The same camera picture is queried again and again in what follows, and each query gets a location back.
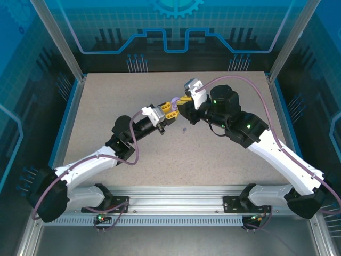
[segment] aluminum frame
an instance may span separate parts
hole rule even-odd
[[[323,215],[320,213],[316,214],[310,219],[310,225],[320,255],[339,255],[334,247]]]
[[[62,132],[62,136],[60,138],[58,149],[56,151],[51,168],[56,168],[58,166],[63,165],[66,151],[68,149],[69,140],[70,140],[71,133],[72,133],[72,128],[74,126],[74,122],[76,119],[78,106],[80,103],[80,99],[82,97],[82,92],[84,89],[85,81],[86,81],[86,77],[84,77],[82,82],[78,81],[76,85],[75,94],[72,98],[72,102],[71,102],[70,110],[69,110],[69,113],[65,122],[64,130]]]
[[[66,42],[58,24],[54,20],[51,11],[48,9],[44,0],[30,0],[34,9],[38,13],[40,19],[42,20],[44,26],[46,27],[48,33],[52,37],[53,42],[56,44],[66,64],[69,66],[74,77],[82,82],[84,75],[78,62],[73,55],[68,43]]]
[[[303,30],[307,26],[311,16],[314,14],[316,8],[318,7],[320,0],[307,0],[304,5],[302,12],[299,14],[293,29],[291,30],[286,42],[284,43],[280,53],[278,54],[271,70],[270,70],[270,82],[274,81],[279,72],[281,71],[283,65],[287,61],[289,55],[291,54],[294,46],[301,37]]]
[[[34,251],[39,241],[40,232],[42,230],[42,223],[42,220],[33,220],[29,217],[16,254],[17,256],[34,255]]]

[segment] small purple object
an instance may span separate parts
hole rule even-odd
[[[174,98],[170,101],[170,103],[172,104],[172,111],[177,110],[176,102],[179,101],[179,100],[180,100],[179,97],[174,97]]]

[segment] vertical post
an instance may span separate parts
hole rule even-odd
[[[316,7],[318,7],[319,3],[320,0],[307,0],[305,6],[302,9],[302,12],[298,16],[293,26],[293,29],[291,30],[286,42],[284,43],[282,50],[278,54],[278,57],[269,72],[270,82],[274,81],[277,78],[284,63],[287,61],[289,55],[291,54],[291,51],[296,45],[300,35],[307,26],[311,16],[314,14],[315,9]]]
[[[66,42],[62,32],[60,31],[56,21],[54,20],[52,13],[48,9],[44,0],[30,0],[34,9],[37,11],[40,19],[45,25],[48,33],[52,37],[52,40],[56,44],[58,50],[62,54],[65,59],[66,64],[69,66],[71,72],[75,76],[75,78],[79,81],[83,81],[83,72],[80,69],[77,60],[73,53],[71,52],[68,43]]]

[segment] gray work surface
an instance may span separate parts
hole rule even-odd
[[[111,129],[119,116],[133,116],[151,103],[156,106],[171,101],[173,97],[183,96],[184,84],[191,78],[197,77],[206,84],[226,74],[239,74],[257,85],[269,106],[277,134],[283,140],[264,72],[88,74],[64,164],[102,147],[111,138]],[[242,109],[267,122],[263,105],[248,84],[237,79],[228,79],[216,85],[219,84],[229,84],[238,92]],[[120,164],[91,177],[84,185],[99,182],[110,186],[287,183],[265,160],[228,138],[217,137],[203,121],[194,126],[179,116],[165,130],[162,136],[156,131],[138,142],[140,159],[135,166]],[[214,130],[223,133],[218,127]]]
[[[44,227],[36,256],[316,255],[309,221],[272,218],[266,228],[248,234],[241,227],[116,227],[96,233],[90,227]]]

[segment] black plastic housing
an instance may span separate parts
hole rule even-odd
[[[26,199],[35,207],[45,189],[57,178],[54,170],[49,167],[39,169],[27,192]],[[51,222],[63,214],[69,201],[66,181],[58,181],[47,193],[37,213],[44,222]]]
[[[196,124],[204,120],[224,129],[227,137],[244,148],[259,142],[259,136],[268,129],[268,125],[258,116],[241,111],[237,92],[228,85],[219,85],[211,90],[211,98],[207,96],[198,110],[193,101],[177,105],[182,116]]]
[[[323,185],[314,194],[301,196],[292,189],[284,198],[288,201],[288,207],[298,216],[311,219],[321,208],[326,199],[327,191]]]
[[[111,129],[113,134],[124,143],[133,143],[133,137],[129,128],[130,120],[131,118],[129,116],[120,116],[116,119],[115,125]],[[139,141],[146,137],[148,134],[157,130],[157,128],[153,126],[149,117],[145,117],[137,123],[133,123],[133,130],[136,140]]]

